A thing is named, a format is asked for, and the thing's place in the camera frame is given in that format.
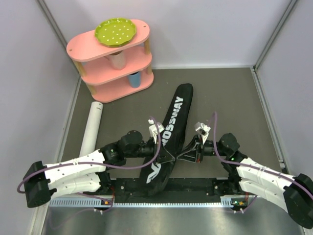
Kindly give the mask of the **white shuttlecock tube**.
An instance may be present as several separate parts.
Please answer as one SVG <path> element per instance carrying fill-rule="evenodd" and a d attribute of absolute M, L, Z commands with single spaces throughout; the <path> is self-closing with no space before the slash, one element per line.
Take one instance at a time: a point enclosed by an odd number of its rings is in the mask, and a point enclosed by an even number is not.
<path fill-rule="evenodd" d="M 81 144 L 80 157 L 95 150 L 102 113 L 103 104 L 97 101 L 92 102 Z"/>

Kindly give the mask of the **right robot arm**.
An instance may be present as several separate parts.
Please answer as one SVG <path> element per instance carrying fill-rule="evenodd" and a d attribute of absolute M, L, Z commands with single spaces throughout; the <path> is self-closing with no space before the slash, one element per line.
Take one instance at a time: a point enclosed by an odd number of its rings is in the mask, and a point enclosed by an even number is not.
<path fill-rule="evenodd" d="M 228 188 L 260 196 L 283 209 L 298 225 L 313 227 L 313 181 L 305 175 L 293 176 L 263 166 L 239 151 L 240 145 L 232 133 L 218 142 L 203 141 L 195 135 L 177 159 L 200 163 L 205 156 L 220 157 L 228 172 Z"/>

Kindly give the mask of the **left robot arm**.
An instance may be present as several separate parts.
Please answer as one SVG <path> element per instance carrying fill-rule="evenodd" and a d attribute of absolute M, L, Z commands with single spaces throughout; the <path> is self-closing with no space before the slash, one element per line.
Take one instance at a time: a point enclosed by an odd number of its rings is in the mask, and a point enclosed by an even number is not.
<path fill-rule="evenodd" d="M 178 135 L 162 131 L 144 141 L 138 131 L 130 131 L 117 142 L 58 164 L 44 165 L 41 161 L 31 165 L 23 178 L 28 208 L 42 206 L 51 199 L 67 194 L 99 192 L 106 194 L 111 188 L 107 173 L 111 169 L 128 169 L 128 158 L 143 158 L 140 169 L 140 189 L 153 195 L 165 187 L 174 167 L 181 141 Z"/>

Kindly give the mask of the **black Crossway racket bag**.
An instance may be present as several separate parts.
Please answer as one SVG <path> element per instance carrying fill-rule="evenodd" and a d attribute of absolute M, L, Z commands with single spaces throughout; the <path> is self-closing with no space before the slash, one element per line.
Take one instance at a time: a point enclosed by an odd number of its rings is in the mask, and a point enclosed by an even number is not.
<path fill-rule="evenodd" d="M 182 152 L 184 145 L 192 97 L 192 84 L 185 83 L 179 85 L 162 122 L 162 125 L 165 127 L 165 130 L 161 132 L 162 144 L 165 145 L 168 140 L 174 140 L 176 143 L 176 157 Z M 168 183 L 175 163 L 152 163 L 142 168 L 139 176 L 140 195 L 148 197 L 162 192 Z"/>

